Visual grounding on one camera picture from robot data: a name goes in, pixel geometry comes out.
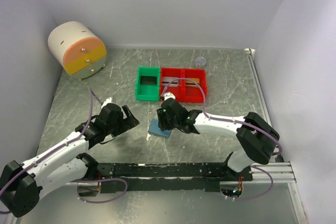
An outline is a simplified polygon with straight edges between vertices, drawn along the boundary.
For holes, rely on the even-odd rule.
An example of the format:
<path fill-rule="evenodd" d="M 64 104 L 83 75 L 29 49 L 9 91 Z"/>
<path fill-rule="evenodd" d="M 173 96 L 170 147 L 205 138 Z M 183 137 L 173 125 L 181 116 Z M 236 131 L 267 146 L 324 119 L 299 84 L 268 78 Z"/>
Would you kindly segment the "red plastic bin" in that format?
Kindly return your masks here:
<path fill-rule="evenodd" d="M 164 88 L 172 82 L 164 93 L 170 92 L 175 96 L 178 102 L 182 102 L 184 88 L 182 87 L 183 81 L 179 78 L 183 77 L 183 73 L 182 68 L 161 68 L 159 95 L 161 95 Z"/>
<path fill-rule="evenodd" d="M 184 69 L 185 91 L 182 101 L 189 103 L 203 103 L 207 97 L 206 72 L 204 69 Z"/>

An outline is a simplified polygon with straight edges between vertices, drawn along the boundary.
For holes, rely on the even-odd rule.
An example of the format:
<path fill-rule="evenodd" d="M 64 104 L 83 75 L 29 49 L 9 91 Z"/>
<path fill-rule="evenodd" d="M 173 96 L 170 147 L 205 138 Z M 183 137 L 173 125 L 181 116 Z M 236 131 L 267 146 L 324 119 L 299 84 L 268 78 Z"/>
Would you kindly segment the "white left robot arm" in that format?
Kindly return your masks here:
<path fill-rule="evenodd" d="M 44 196 L 73 180 L 97 178 L 97 162 L 87 151 L 111 135 L 119 136 L 139 125 L 129 108 L 108 102 L 65 139 L 22 163 L 11 161 L 1 173 L 1 202 L 7 214 L 22 217 Z"/>

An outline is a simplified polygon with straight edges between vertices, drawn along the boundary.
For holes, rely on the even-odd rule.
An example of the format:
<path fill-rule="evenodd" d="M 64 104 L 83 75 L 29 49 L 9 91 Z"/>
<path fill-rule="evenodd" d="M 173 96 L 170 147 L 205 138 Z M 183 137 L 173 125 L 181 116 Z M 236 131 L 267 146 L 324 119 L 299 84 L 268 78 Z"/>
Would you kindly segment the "blue card holder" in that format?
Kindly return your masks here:
<path fill-rule="evenodd" d="M 171 136 L 171 130 L 162 131 L 159 128 L 159 121 L 158 119 L 152 119 L 148 128 L 148 133 L 150 135 L 155 135 L 158 137 L 169 138 Z"/>

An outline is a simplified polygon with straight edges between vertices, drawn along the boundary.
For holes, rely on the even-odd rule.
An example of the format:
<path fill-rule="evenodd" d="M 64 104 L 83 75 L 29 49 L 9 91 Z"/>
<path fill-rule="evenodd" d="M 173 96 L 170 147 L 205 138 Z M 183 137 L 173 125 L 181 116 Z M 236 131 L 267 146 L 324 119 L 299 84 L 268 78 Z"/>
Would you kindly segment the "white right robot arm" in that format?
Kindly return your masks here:
<path fill-rule="evenodd" d="M 230 181 L 240 176 L 246 167 L 258 163 L 266 165 L 280 149 L 280 135 L 259 114 L 220 116 L 203 110 L 187 110 L 169 98 L 157 109 L 158 125 L 162 131 L 178 129 L 185 134 L 217 134 L 238 140 L 240 149 L 229 154 L 223 176 Z"/>

